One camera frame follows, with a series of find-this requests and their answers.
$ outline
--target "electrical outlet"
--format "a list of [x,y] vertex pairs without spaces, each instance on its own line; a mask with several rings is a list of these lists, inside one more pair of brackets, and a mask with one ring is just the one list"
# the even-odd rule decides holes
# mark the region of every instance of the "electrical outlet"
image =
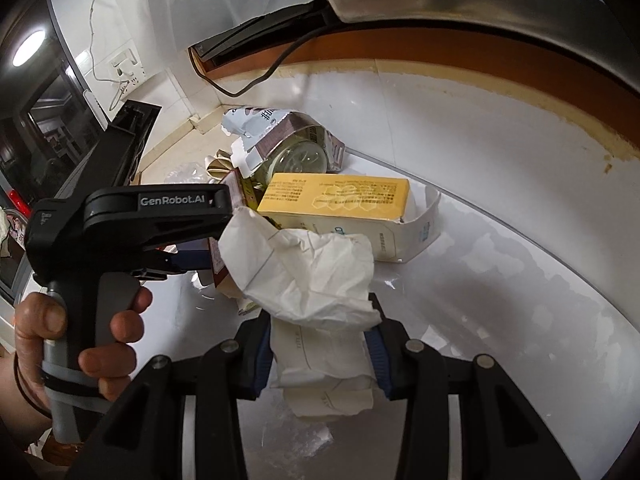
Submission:
[[113,67],[114,79],[122,81],[121,100],[146,81],[145,69],[130,48],[123,50],[111,59],[110,63]]

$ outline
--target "screw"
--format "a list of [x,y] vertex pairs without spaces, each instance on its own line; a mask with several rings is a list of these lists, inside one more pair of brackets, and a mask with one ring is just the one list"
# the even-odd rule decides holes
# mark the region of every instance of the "screw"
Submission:
[[417,354],[424,350],[424,343],[419,339],[409,339],[406,343],[404,343],[404,347],[409,351]]
[[493,368],[495,365],[494,358],[487,354],[481,354],[476,357],[476,363],[478,363],[479,367],[485,368],[486,370]]
[[169,358],[166,355],[157,355],[151,359],[151,367],[154,370],[161,370],[169,364]]
[[220,349],[225,354],[232,354],[239,348],[240,348],[240,345],[238,344],[238,341],[236,341],[235,339],[227,339],[226,341],[223,341],[222,343],[220,343]]

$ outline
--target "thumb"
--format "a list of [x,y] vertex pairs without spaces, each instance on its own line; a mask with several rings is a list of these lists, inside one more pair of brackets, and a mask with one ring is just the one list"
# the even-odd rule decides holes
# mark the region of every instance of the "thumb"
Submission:
[[65,333],[66,312],[53,298],[32,292],[15,309],[15,351],[25,380],[40,384],[43,339]]

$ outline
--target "finger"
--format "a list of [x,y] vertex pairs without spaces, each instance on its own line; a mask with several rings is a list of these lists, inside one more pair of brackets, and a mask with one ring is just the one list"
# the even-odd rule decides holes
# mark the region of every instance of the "finger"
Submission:
[[15,309],[15,349],[25,379],[40,384],[42,340],[65,333],[66,313],[53,298],[32,292]]
[[145,324],[140,314],[133,310],[124,310],[111,318],[111,333],[116,341],[121,343],[135,343],[140,341],[145,333]]
[[98,391],[107,400],[113,402],[116,400],[124,389],[129,386],[131,379],[128,376],[115,377],[111,379],[100,378],[98,379]]
[[89,377],[123,377],[136,368],[136,352],[124,343],[112,343],[83,350],[78,356],[80,369]]
[[146,288],[146,286],[140,287],[138,294],[133,300],[133,304],[131,305],[131,309],[138,314],[142,314],[146,308],[151,304],[154,295],[151,291]]

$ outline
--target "red light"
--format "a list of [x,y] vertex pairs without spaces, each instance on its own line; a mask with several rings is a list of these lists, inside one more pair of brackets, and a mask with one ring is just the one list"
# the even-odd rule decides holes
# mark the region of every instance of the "red light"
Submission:
[[27,218],[31,216],[31,208],[27,205],[27,203],[22,199],[18,192],[15,189],[12,189],[9,192],[9,199],[14,203],[15,208],[20,211]]

